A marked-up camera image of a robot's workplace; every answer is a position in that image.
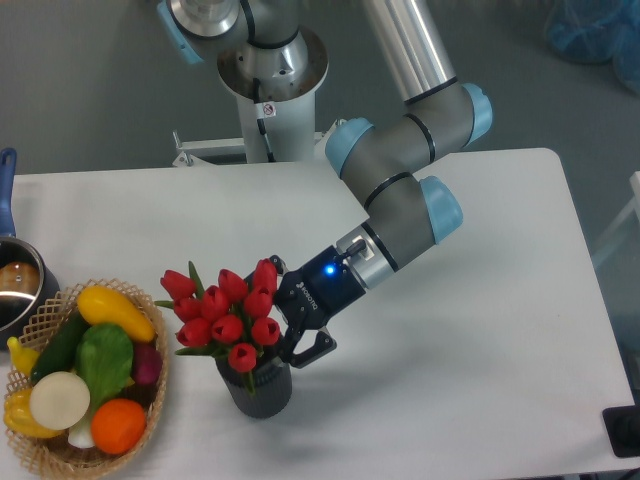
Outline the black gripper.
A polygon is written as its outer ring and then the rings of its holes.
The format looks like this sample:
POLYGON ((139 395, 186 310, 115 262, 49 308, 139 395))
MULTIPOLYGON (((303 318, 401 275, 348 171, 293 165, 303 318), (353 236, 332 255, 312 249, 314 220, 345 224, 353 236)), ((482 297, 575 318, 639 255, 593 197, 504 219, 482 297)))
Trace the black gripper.
MULTIPOLYGON (((281 259, 271 256, 259 260, 245 281, 251 288, 276 288, 278 277, 283 274, 281 259)), ((299 333, 284 338, 279 359, 292 368, 303 369, 333 352, 336 340, 326 324, 364 294, 365 289, 333 246, 299 269, 287 272, 274 296, 274 304, 288 329, 299 333)))

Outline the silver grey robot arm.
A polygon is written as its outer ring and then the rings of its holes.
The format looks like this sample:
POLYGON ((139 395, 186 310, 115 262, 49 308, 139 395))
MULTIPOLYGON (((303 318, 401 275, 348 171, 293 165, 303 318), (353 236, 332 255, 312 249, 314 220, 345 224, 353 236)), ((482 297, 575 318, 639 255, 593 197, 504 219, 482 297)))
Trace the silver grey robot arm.
POLYGON ((364 8, 407 111, 388 129, 349 120, 327 140, 327 159, 367 219, 283 274, 274 300, 287 328, 276 356, 295 368, 335 348, 326 328, 333 316, 462 224, 451 191, 416 173, 484 135, 493 119, 483 90, 457 79, 425 2, 368 1, 364 8))

